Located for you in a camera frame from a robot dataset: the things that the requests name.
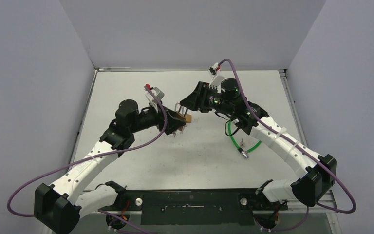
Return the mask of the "brass padlock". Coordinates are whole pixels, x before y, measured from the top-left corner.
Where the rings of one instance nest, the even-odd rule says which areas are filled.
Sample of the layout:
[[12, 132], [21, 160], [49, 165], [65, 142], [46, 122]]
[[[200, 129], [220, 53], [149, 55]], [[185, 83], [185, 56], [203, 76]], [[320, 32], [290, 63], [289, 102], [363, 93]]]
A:
[[174, 116], [182, 122], [186, 122], [186, 119], [182, 113], [175, 112]]
[[188, 114], [188, 108], [182, 106], [180, 103], [175, 103], [174, 111], [182, 113], [186, 119], [186, 123], [191, 123], [192, 117], [191, 114]]

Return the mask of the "cable lock keys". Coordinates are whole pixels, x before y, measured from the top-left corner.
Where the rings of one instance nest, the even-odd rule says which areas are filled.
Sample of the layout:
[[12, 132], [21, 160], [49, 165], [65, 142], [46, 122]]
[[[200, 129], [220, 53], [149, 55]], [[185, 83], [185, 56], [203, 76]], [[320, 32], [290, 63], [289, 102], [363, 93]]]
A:
[[240, 141], [240, 147], [241, 147], [241, 148], [245, 148], [245, 147], [246, 147], [246, 144], [245, 144], [243, 138], [242, 138], [241, 141]]

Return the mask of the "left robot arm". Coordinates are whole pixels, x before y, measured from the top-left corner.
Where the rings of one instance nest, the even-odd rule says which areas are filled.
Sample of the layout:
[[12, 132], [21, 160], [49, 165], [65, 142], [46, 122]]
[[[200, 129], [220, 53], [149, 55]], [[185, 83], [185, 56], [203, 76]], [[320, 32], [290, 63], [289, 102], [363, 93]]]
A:
[[83, 191], [109, 164], [133, 150], [135, 133], [157, 127], [160, 135], [170, 135], [185, 124], [178, 112], [161, 102], [153, 100], [140, 110], [136, 101], [122, 101], [115, 118], [87, 155], [69, 165], [70, 170], [50, 185], [42, 183], [36, 188], [34, 217], [56, 234], [69, 234], [89, 213], [105, 206], [122, 209], [126, 197], [112, 181], [86, 194]]

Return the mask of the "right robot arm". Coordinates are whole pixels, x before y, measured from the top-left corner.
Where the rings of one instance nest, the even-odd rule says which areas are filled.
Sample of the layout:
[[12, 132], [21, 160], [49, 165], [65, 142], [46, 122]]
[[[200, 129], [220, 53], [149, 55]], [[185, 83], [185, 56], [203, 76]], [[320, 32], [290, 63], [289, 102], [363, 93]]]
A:
[[208, 113], [213, 110], [228, 116], [238, 128], [269, 147], [295, 172], [296, 180], [269, 180], [259, 188], [261, 192], [256, 195], [256, 203], [260, 208], [268, 209], [276, 201], [289, 199], [314, 207], [334, 185], [329, 172], [336, 172], [336, 159], [330, 154], [322, 156], [298, 142], [263, 108], [247, 101], [234, 78], [222, 81], [221, 90], [200, 81], [180, 104], [192, 111]]

